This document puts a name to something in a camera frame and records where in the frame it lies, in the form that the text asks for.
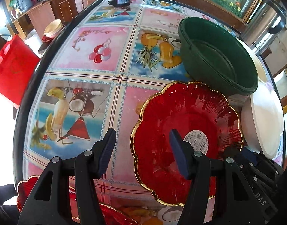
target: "scalloped plate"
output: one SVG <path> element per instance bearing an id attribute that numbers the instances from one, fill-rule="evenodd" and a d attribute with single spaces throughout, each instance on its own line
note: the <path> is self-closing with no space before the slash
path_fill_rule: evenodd
<path id="1" fill-rule="evenodd" d="M 241 150 L 242 135 L 227 99 L 201 82 L 172 82 L 144 103 L 131 134 L 136 178 L 158 202 L 184 206 L 191 181 L 178 171 L 169 143 L 171 129 L 195 150 L 216 159 L 228 146 Z M 214 195 L 212 177 L 209 197 Z"/>

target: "table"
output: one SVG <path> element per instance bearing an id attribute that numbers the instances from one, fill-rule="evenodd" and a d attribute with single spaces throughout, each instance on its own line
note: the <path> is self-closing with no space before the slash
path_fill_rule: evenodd
<path id="1" fill-rule="evenodd" d="M 48 46 L 51 44 L 52 41 L 48 41 L 48 42 L 43 42 L 40 46 L 40 48 L 38 49 L 37 53 L 38 54 L 43 54 L 46 49 L 48 48 Z"/>
<path id="2" fill-rule="evenodd" d="M 114 128 L 117 144 L 107 172 L 95 180 L 99 200 L 114 207 L 169 209 L 137 182 L 130 134 L 149 96 L 174 80 L 188 81 L 189 77 L 182 63 L 173 68 L 159 63 L 149 69 L 165 52 L 149 44 L 145 34 L 166 37 L 173 55 L 179 53 L 178 25 L 185 17 L 201 17 L 234 36 L 239 34 L 208 14 L 169 0 L 131 0 L 130 7 L 122 9 L 110 7 L 108 1 L 97 0 L 83 10 L 43 55 L 17 117 L 15 179 L 19 182 L 40 175 L 54 156 L 76 157 L 100 140 L 108 128 Z M 260 60 L 268 77 L 267 87 L 276 90 L 265 61 Z M 91 92 L 84 109 L 80 108 L 85 100 L 78 96 L 81 91 Z M 228 97 L 238 113 L 245 99 L 238 95 Z M 52 122 L 58 127 L 47 136 L 45 128 Z M 282 136 L 274 158 L 280 165 L 284 146 Z M 74 186 L 73 177 L 70 185 Z M 214 199 L 209 199 L 206 220 L 212 216 L 213 204 Z"/>

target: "red scalloped plate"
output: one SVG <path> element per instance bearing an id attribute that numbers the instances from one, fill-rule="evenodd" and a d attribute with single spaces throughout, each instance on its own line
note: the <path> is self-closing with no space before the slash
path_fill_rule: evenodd
<path id="1" fill-rule="evenodd" d="M 18 184 L 18 197 L 16 202 L 20 212 L 22 211 L 28 195 L 30 194 L 38 178 L 38 176 L 32 176 L 29 177 L 27 181 L 22 181 Z M 76 190 L 73 187 L 70 187 L 70 203 L 72 219 L 76 222 L 79 222 Z M 139 225 L 135 220 L 111 206 L 100 203 L 100 208 L 102 210 L 106 225 Z"/>
<path id="2" fill-rule="evenodd" d="M 131 134 L 136 178 L 158 202 L 184 206 L 191 181 L 178 171 L 169 143 L 171 129 L 215 159 L 228 146 L 241 150 L 242 135 L 238 115 L 227 99 L 201 82 L 172 82 L 144 103 Z M 209 197 L 214 195 L 211 177 Z"/>

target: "white bowl stack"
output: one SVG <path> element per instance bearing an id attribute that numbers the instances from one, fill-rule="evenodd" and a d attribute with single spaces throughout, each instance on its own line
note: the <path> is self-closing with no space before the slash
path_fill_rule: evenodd
<path id="1" fill-rule="evenodd" d="M 249 147 L 272 159 L 277 154 L 284 130 L 282 106 L 276 92 L 265 85 L 267 76 L 258 57 L 245 43 L 239 42 L 249 53 L 258 73 L 258 88 L 245 101 L 241 111 L 242 132 Z"/>
<path id="2" fill-rule="evenodd" d="M 48 26 L 45 28 L 44 35 L 53 39 L 60 33 L 63 27 L 64 25 L 61 23 L 61 20 L 56 19 L 48 24 Z"/>

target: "wall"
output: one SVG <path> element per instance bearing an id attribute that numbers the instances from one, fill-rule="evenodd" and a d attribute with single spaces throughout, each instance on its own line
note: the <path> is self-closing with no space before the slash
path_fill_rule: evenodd
<path id="1" fill-rule="evenodd" d="M 282 71 L 278 76 L 274 77 L 276 87 L 278 89 L 280 98 L 287 96 L 287 76 L 284 71 Z"/>
<path id="2" fill-rule="evenodd" d="M 287 30 L 281 31 L 269 48 L 272 54 L 268 55 L 265 61 L 271 74 L 274 75 L 287 64 Z"/>

